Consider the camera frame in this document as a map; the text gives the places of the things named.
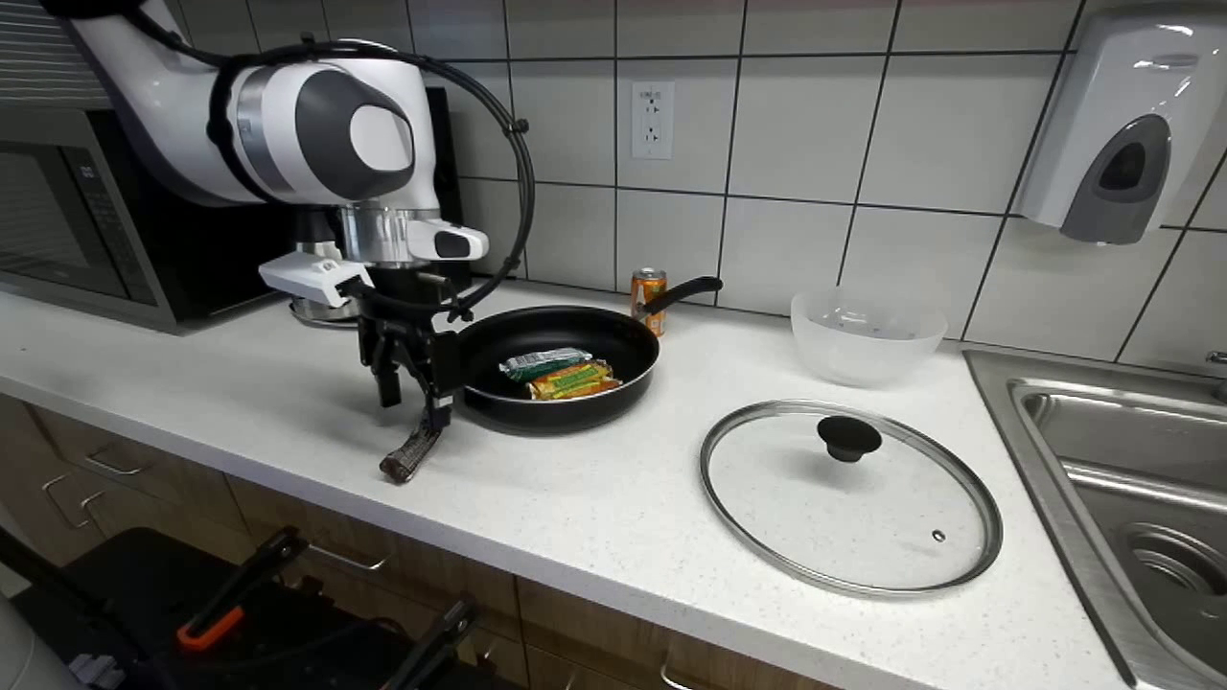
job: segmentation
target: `cabinet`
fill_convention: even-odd
[[[61,458],[61,472],[43,484],[43,495],[74,530],[92,539],[156,530],[228,564],[253,552],[219,472],[58,415],[38,415],[38,422]]]
[[[737,651],[11,399],[0,399],[0,502],[52,564],[135,524],[246,561],[271,530],[297,524],[310,548],[289,582],[319,582],[342,611],[392,616],[409,635],[465,596],[478,620],[461,658],[531,690],[820,690]]]
[[[737,651],[655,628],[584,598],[521,582],[529,675],[535,690],[704,685],[704,690],[820,690],[820,683]]]
[[[64,523],[48,491],[69,474],[32,408],[0,399],[0,502],[14,534],[52,564],[69,564],[94,546],[92,534]]]
[[[228,486],[248,534],[297,524],[310,539],[291,568],[291,582],[314,579],[342,611],[392,616],[409,635],[420,635],[465,596],[476,605],[476,628],[461,645],[461,658],[525,685],[510,574],[253,484],[228,481]]]

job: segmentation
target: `lid rim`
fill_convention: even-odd
[[[765,539],[758,539],[751,530],[744,530],[731,511],[719,502],[718,486],[712,486],[712,449],[741,426],[746,422],[758,422],[758,417],[773,417],[773,415],[844,415],[844,417],[857,417],[857,422],[871,422],[876,426],[885,438],[906,438],[907,446],[921,440],[926,449],[921,449],[926,460],[934,460],[958,486],[961,495],[975,502],[976,519],[983,519],[983,552],[975,561],[975,568],[958,570],[953,579],[942,579],[942,582],[924,582],[924,588],[875,588],[875,582],[853,582],[853,579],[841,579],[841,574],[829,574],[820,568],[805,568],[781,552],[773,552]],[[800,579],[800,582],[815,582],[815,588],[829,588],[829,591],[841,591],[841,596],[857,596],[857,598],[883,598],[883,603],[899,603],[899,598],[931,598],[931,596],[942,596],[949,588],[961,588],[976,574],[985,574],[995,555],[1002,555],[1002,539],[1006,539],[1006,524],[1002,524],[1002,511],[990,495],[990,486],[953,458],[945,453],[939,440],[924,438],[921,430],[914,426],[899,426],[892,417],[876,417],[876,415],[857,415],[857,409],[848,409],[848,408],[820,408],[820,403],[791,403],[791,399],[765,399],[765,403],[751,403],[751,408],[741,408],[731,415],[726,415],[703,440],[703,453],[698,453],[698,481],[704,486],[704,500],[710,507],[718,511],[718,519],[726,523],[726,530],[731,530],[731,536],[741,536],[754,555],[761,555],[765,564],[773,564],[779,570]]]

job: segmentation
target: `stainless steel sink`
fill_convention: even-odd
[[[1227,403],[1202,380],[971,352],[1126,683],[1227,685]]]

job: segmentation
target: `microwave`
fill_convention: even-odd
[[[291,208],[194,208],[153,182],[108,105],[0,105],[0,284],[189,330],[269,294]]]

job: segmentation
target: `glass pot lid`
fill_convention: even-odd
[[[851,596],[971,582],[1002,552],[983,481],[931,438],[820,403],[758,403],[703,446],[726,524],[773,568]]]

